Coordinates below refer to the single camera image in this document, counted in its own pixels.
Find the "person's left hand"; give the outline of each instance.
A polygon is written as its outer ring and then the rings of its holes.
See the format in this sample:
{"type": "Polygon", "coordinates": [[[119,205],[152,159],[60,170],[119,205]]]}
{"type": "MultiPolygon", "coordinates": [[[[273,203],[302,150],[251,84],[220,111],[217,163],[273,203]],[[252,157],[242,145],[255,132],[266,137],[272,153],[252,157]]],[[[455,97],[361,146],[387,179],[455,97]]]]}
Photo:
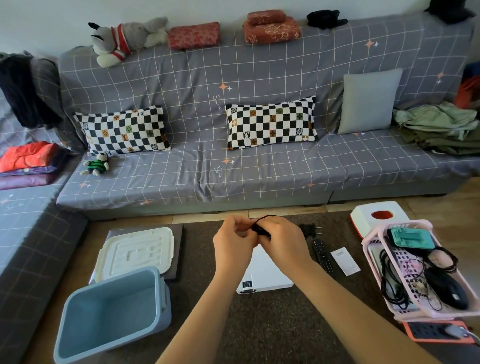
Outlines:
{"type": "Polygon", "coordinates": [[[229,215],[213,238],[215,247],[215,277],[228,282],[234,290],[240,284],[248,264],[252,260],[253,248],[258,245],[258,235],[250,230],[253,221],[241,216],[229,215]],[[237,232],[246,231],[244,238],[237,232]]]}

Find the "checkered pillow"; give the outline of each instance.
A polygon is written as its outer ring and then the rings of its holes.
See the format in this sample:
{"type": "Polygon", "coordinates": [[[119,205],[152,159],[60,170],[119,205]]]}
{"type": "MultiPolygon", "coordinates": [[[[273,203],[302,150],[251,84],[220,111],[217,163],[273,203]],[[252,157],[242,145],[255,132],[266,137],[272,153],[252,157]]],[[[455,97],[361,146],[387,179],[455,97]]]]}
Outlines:
{"type": "Polygon", "coordinates": [[[98,153],[112,156],[141,150],[170,150],[161,115],[163,109],[159,106],[112,114],[76,113],[91,156],[98,153]]]}
{"type": "Polygon", "coordinates": [[[313,142],[315,96],[260,106],[225,105],[228,150],[285,142],[313,142]]]}

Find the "blue plastic bin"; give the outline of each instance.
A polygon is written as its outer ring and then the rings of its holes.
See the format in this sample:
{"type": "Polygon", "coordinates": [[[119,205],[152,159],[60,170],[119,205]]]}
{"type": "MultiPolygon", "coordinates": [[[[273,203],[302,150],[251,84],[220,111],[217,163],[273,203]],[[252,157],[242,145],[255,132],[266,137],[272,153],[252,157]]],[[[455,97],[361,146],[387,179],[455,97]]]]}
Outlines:
{"type": "Polygon", "coordinates": [[[145,267],[84,287],[65,303],[53,358],[76,362],[166,329],[170,291],[158,269],[145,267]]]}

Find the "white projector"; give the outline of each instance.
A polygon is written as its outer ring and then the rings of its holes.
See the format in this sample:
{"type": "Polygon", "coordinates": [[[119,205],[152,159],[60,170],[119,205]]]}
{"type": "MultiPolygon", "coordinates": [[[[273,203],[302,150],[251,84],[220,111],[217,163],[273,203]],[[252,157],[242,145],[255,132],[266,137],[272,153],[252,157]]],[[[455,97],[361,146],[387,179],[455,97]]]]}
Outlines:
{"type": "Polygon", "coordinates": [[[237,293],[272,291],[291,286],[293,282],[278,269],[262,246],[258,245],[253,250],[252,260],[237,288],[237,293]]]}

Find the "hand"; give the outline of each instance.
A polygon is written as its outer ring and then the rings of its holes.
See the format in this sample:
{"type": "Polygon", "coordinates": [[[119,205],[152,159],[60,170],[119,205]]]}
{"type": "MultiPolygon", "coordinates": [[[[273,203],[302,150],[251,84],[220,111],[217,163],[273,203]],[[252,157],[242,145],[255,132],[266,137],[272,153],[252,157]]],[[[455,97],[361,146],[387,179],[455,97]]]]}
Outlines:
{"type": "Polygon", "coordinates": [[[252,260],[253,248],[258,245],[257,233],[250,230],[252,225],[253,221],[248,218],[230,215],[213,238],[215,277],[225,281],[234,291],[252,260]],[[244,238],[237,234],[241,231],[246,231],[244,238]]]}
{"type": "Polygon", "coordinates": [[[272,239],[259,236],[259,242],[276,266],[295,282],[295,275],[313,262],[300,228],[279,216],[263,218],[257,223],[272,239]]]}

